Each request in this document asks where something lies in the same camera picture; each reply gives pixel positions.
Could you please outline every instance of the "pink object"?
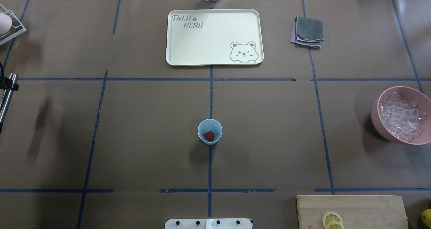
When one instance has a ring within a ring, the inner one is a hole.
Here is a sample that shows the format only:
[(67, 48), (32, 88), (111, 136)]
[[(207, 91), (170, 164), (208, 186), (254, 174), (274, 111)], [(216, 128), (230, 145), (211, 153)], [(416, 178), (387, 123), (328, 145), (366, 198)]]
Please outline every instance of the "pink object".
[(378, 111), (378, 103), (380, 100), (393, 92), (398, 92), (402, 99), (407, 100), (408, 102), (416, 102), (418, 104), (417, 108), (424, 112), (425, 114), (431, 115), (431, 100), (427, 98), (424, 94), (417, 91), (416, 89), (404, 87), (404, 86), (396, 86), (387, 89), (383, 92), (380, 97), (374, 103), (374, 106), (371, 110), (371, 120), (373, 122), (374, 127), (377, 132), (381, 134), (384, 138), (389, 141), (400, 143), (400, 144), (409, 144), (409, 145), (423, 145), (429, 143), (431, 141), (431, 117), (428, 117), (424, 120), (422, 124), (425, 127), (425, 131), (422, 132), (422, 135), (419, 137), (419, 141), (417, 142), (405, 142), (399, 140), (394, 135), (392, 135), (388, 129), (386, 129), (385, 125), (382, 123), (382, 119), (380, 118)]
[(12, 27), (12, 19), (9, 15), (0, 13), (0, 35), (6, 34)]

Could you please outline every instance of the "table surface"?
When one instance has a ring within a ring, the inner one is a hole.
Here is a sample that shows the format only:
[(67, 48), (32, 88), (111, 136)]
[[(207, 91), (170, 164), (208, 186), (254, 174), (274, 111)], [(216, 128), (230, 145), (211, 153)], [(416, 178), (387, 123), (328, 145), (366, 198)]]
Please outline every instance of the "table surface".
[[(431, 2), (2, 4), (27, 28), (0, 46), (6, 74), (20, 76), (0, 137), (2, 229), (163, 228), (208, 217), (297, 228), (296, 195), (401, 195), (424, 228), (431, 145), (384, 140), (370, 111), (392, 86), (431, 95)], [(168, 65), (168, 13), (209, 8), (257, 10), (265, 60)], [(289, 42), (304, 15), (325, 21), (320, 50)], [(196, 134), (207, 118), (223, 126), (213, 146)]]

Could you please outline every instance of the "tray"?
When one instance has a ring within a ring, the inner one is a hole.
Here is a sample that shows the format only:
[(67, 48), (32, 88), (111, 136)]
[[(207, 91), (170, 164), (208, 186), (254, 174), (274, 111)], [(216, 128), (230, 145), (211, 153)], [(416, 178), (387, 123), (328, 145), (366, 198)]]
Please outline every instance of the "tray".
[(174, 10), (168, 15), (170, 65), (250, 65), (262, 60), (260, 19), (254, 9)]

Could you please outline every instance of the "metal rod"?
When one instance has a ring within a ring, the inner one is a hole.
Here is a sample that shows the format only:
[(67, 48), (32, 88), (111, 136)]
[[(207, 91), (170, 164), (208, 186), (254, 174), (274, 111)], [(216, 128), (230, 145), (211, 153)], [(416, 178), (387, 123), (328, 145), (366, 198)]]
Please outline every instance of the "metal rod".
[[(9, 76), (9, 79), (12, 80), (12, 83), (16, 84), (18, 82), (18, 75), (12, 73)], [(7, 109), (9, 108), (10, 101), (12, 100), (13, 90), (6, 89), (3, 94), (3, 99), (0, 104), (0, 134), (3, 128), (3, 122), (6, 117)]]

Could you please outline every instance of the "gray towel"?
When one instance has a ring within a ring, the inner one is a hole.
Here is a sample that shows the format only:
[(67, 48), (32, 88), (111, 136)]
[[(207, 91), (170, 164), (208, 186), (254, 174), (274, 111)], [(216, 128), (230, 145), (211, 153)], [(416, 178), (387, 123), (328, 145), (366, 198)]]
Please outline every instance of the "gray towel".
[(325, 22), (297, 16), (291, 43), (320, 48), (325, 40)]

